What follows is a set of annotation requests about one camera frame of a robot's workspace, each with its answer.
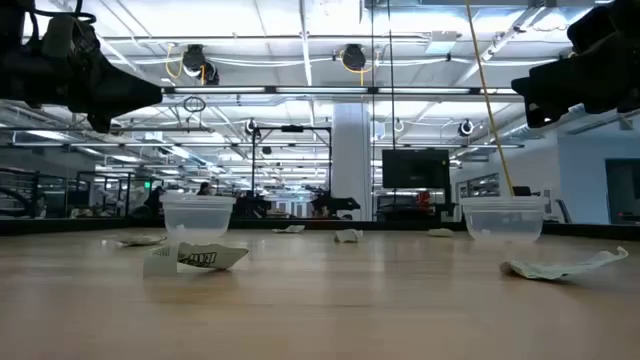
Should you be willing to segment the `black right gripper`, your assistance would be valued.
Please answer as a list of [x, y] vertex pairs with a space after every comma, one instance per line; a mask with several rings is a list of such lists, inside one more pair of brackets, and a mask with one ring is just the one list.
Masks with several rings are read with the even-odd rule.
[[511, 81], [529, 128], [560, 120], [576, 105], [591, 114], [639, 108], [639, 2], [597, 5], [570, 25], [575, 55], [531, 68]]

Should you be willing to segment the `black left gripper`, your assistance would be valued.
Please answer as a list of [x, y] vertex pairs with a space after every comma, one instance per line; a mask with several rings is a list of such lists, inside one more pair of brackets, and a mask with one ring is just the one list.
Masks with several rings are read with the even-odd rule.
[[92, 129], [109, 133], [113, 118], [160, 103], [162, 89], [104, 63], [88, 13], [58, 13], [43, 37], [21, 42], [26, 15], [1, 15], [1, 97], [32, 107], [67, 106]]

